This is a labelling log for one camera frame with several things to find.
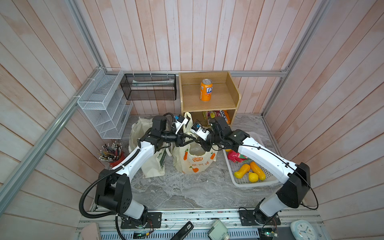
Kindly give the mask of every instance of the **white alarm clock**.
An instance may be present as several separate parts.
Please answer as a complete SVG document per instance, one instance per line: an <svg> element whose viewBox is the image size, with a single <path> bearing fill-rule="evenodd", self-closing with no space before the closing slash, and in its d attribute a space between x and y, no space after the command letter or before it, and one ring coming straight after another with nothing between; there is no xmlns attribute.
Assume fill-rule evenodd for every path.
<svg viewBox="0 0 384 240"><path fill-rule="evenodd" d="M317 233L313 226L305 220L291 223L291 231L296 240L317 240Z"/></svg>

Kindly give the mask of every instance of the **wood plank wall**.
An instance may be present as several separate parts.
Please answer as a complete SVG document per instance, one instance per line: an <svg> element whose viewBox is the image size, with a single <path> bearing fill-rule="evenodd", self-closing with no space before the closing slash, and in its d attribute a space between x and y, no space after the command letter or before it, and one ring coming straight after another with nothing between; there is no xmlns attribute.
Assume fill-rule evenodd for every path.
<svg viewBox="0 0 384 240"><path fill-rule="evenodd" d="M0 32L3 185L97 64L65 1L2 0ZM104 168L97 159L102 144L76 111L0 217L0 238L70 239L79 198Z"/></svg>
<svg viewBox="0 0 384 240"><path fill-rule="evenodd" d="M333 239L384 238L383 13L334 1L266 116L284 156L311 168Z"/></svg>
<svg viewBox="0 0 384 240"><path fill-rule="evenodd" d="M78 0L105 65L137 71L285 69L320 2ZM238 113L261 113L278 80L235 78ZM180 113L178 101L134 101L131 113Z"/></svg>

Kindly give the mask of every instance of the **black wire mesh basket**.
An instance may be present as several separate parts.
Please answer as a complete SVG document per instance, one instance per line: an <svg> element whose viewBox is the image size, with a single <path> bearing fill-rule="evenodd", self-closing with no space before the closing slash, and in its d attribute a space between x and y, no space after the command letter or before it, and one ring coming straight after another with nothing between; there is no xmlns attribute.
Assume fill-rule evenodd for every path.
<svg viewBox="0 0 384 240"><path fill-rule="evenodd" d="M120 85L127 100L176 100L175 74L126 73Z"/></svg>

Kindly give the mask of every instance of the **yellow fruit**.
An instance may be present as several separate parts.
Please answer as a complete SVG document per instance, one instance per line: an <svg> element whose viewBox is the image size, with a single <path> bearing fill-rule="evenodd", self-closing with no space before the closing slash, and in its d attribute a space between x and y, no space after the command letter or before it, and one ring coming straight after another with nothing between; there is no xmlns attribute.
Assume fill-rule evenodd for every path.
<svg viewBox="0 0 384 240"><path fill-rule="evenodd" d="M248 173L248 180L250 182L257 182L259 180L259 176L254 172L249 172Z"/></svg>
<svg viewBox="0 0 384 240"><path fill-rule="evenodd" d="M265 180L265 173L263 172L263 170L261 170L261 168L259 168L259 166L255 162L251 162L250 166L251 166L252 171L259 176L259 179L261 181L264 181Z"/></svg>
<svg viewBox="0 0 384 240"><path fill-rule="evenodd" d="M251 167L248 165L248 164L244 164L240 169L239 171L235 172L233 175L236 177L236 178L242 178L244 177L244 175L249 172L249 170L251 170Z"/></svg>

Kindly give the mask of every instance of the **fanta can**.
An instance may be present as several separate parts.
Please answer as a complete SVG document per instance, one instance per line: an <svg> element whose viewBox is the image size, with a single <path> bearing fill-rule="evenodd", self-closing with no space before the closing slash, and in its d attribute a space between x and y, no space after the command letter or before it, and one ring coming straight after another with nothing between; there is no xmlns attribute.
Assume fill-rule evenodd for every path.
<svg viewBox="0 0 384 240"><path fill-rule="evenodd" d="M211 100L212 86L213 84L211 79L203 79L200 88L201 101L208 102L209 100Z"/></svg>

